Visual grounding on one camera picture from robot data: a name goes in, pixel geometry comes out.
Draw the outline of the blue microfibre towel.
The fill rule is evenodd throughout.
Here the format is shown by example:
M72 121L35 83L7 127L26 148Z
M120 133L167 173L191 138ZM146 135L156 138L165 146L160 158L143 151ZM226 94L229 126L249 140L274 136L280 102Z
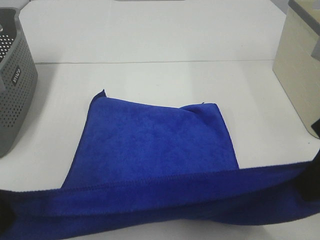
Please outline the blue microfibre towel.
M62 240L171 220L268 225L320 211L320 158L240 168L214 103L98 93L60 188L0 192L3 240Z

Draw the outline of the beige storage box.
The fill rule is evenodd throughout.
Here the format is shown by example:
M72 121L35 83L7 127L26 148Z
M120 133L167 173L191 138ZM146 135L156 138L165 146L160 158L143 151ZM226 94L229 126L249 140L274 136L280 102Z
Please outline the beige storage box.
M273 67L309 134L320 137L320 2L290 0Z

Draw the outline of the grey perforated plastic basket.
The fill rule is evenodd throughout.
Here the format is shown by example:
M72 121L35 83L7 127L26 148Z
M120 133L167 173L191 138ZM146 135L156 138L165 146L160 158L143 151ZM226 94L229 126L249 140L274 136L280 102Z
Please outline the grey perforated plastic basket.
M24 123L38 72L26 40L20 10L0 8L0 156L5 156Z

